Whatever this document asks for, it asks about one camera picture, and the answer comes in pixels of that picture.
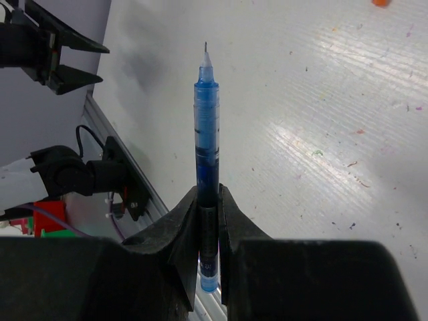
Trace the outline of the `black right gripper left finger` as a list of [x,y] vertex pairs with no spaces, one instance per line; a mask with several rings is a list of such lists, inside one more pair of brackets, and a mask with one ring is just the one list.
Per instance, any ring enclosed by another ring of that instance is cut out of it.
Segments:
[[186,320],[195,304],[197,192],[121,244],[104,240],[101,320]]

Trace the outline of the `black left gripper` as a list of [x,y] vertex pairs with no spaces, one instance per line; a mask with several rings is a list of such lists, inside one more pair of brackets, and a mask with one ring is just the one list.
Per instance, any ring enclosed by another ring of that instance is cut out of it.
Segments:
[[35,1],[1,2],[1,67],[21,68],[35,82],[57,95],[103,81],[100,76],[69,66],[57,68],[57,50],[109,54],[110,50],[58,19]]

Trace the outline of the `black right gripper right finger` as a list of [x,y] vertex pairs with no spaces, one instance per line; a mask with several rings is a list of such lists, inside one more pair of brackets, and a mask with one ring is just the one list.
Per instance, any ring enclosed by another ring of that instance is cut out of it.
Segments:
[[241,211],[224,185],[218,208],[221,303],[227,319],[277,320],[276,241]]

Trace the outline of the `dark blue capped pen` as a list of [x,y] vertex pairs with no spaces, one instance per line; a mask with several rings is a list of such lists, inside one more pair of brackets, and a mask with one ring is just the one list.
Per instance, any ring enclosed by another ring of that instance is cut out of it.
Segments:
[[197,212],[200,218],[201,247],[199,270],[201,289],[213,293],[218,288],[219,197],[219,84],[207,44],[194,84],[195,163]]

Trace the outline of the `red capped pen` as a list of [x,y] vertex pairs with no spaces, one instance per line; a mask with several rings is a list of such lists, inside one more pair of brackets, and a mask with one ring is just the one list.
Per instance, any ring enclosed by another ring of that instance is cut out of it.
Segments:
[[377,7],[387,7],[390,4],[391,0],[372,0],[373,5]]

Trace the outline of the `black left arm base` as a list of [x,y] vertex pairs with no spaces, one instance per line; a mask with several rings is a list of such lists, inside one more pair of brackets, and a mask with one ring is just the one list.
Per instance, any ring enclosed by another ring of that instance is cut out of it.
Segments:
[[133,221],[138,221],[146,213],[151,199],[150,191],[118,138],[108,136],[102,160],[108,163],[108,172],[113,174],[114,183],[111,191],[122,198],[122,209],[127,210]]

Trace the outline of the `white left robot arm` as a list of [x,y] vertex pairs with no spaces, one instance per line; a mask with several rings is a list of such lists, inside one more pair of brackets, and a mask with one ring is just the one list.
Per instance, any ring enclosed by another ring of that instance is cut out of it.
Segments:
[[[61,64],[63,47],[107,54],[109,49],[82,35],[35,1],[1,2],[1,67],[21,68],[33,81],[60,96],[102,81],[100,76]],[[91,196],[119,192],[126,165],[108,156],[97,139],[102,160],[84,162],[83,151],[51,146],[1,167],[1,210],[28,209],[34,202],[68,193]]]

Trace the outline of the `aluminium front rail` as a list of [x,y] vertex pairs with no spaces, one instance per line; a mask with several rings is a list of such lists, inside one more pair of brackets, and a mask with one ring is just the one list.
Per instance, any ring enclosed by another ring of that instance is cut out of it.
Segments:
[[102,138],[102,157],[125,166],[118,195],[132,216],[143,217],[144,229],[126,238],[124,246],[138,259],[131,295],[133,320],[226,320],[220,292],[201,291],[197,260],[199,219],[194,195],[190,192],[177,208],[168,210],[128,149],[119,139],[91,92],[86,94],[84,117]]

